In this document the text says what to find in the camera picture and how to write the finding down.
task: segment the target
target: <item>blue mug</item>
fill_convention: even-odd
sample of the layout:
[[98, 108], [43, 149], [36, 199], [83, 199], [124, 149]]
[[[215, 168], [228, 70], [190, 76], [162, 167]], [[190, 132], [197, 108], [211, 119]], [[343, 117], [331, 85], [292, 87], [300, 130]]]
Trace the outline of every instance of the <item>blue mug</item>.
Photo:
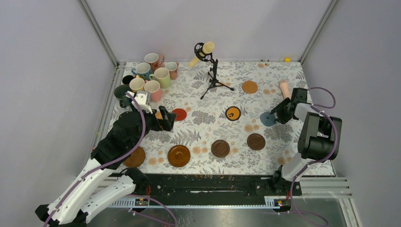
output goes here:
[[137, 65], [136, 68], [132, 68], [132, 73], [135, 75], [139, 75], [142, 79], [150, 80], [149, 76], [152, 74], [152, 70], [150, 69], [150, 65], [146, 62]]

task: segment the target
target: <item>white wall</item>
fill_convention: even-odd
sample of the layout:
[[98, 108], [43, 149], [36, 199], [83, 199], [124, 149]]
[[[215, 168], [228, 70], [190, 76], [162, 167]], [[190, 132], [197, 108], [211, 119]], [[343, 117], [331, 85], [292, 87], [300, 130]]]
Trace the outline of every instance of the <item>white wall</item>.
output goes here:
[[0, 3], [0, 226], [35, 215], [88, 158], [113, 65], [78, 1]]
[[[339, 1], [308, 56], [310, 86], [331, 90], [343, 119], [335, 159], [364, 227], [401, 223], [401, 1]], [[316, 103], [331, 103], [313, 93]]]
[[330, 0], [88, 0], [120, 61], [150, 52], [189, 60], [213, 41], [220, 60], [301, 57]]

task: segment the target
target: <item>pink object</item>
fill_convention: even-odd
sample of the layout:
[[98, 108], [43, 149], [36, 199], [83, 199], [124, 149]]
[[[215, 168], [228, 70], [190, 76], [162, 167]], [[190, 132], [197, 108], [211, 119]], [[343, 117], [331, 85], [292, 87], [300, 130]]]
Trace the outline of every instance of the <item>pink object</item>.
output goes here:
[[160, 88], [159, 82], [157, 82], [156, 80], [148, 81], [145, 84], [145, 91], [150, 93], [150, 100], [152, 102], [157, 103], [162, 99], [163, 91]]
[[170, 72], [170, 79], [176, 79], [178, 76], [178, 62], [169, 62], [166, 64], [166, 69]]
[[159, 56], [157, 53], [148, 53], [145, 56], [145, 61], [150, 65], [152, 72], [155, 72], [158, 68], [164, 67], [164, 56]]
[[291, 99], [291, 94], [289, 93], [288, 82], [286, 79], [280, 80], [279, 87], [280, 87], [281, 92], [283, 93], [283, 98]]

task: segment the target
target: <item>microphone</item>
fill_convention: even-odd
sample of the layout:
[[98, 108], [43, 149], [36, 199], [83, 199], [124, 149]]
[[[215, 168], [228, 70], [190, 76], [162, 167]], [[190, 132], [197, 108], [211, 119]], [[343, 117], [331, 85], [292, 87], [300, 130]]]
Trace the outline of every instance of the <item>microphone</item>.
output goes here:
[[286, 98], [291, 99], [291, 95], [289, 93], [289, 88], [288, 88], [288, 82], [287, 82], [286, 79], [280, 80], [279, 87], [280, 87], [281, 92], [283, 93], [283, 98], [284, 99], [286, 99]]
[[[207, 42], [203, 45], [202, 50], [199, 50], [199, 55], [200, 57], [205, 57], [208, 54], [211, 54], [213, 52], [214, 49], [214, 43], [213, 42]], [[198, 55], [195, 53], [195, 57], [192, 58], [192, 60], [189, 62], [188, 66], [190, 68], [192, 68], [193, 66], [195, 66], [200, 60], [202, 60], [201, 58], [198, 57]]]

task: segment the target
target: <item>green mug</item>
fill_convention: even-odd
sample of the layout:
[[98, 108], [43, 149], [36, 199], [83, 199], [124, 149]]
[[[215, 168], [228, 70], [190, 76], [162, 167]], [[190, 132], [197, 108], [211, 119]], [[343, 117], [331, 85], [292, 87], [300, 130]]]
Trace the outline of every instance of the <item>green mug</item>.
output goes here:
[[159, 82], [161, 88], [168, 88], [171, 85], [170, 72], [166, 68], [158, 68], [149, 78]]

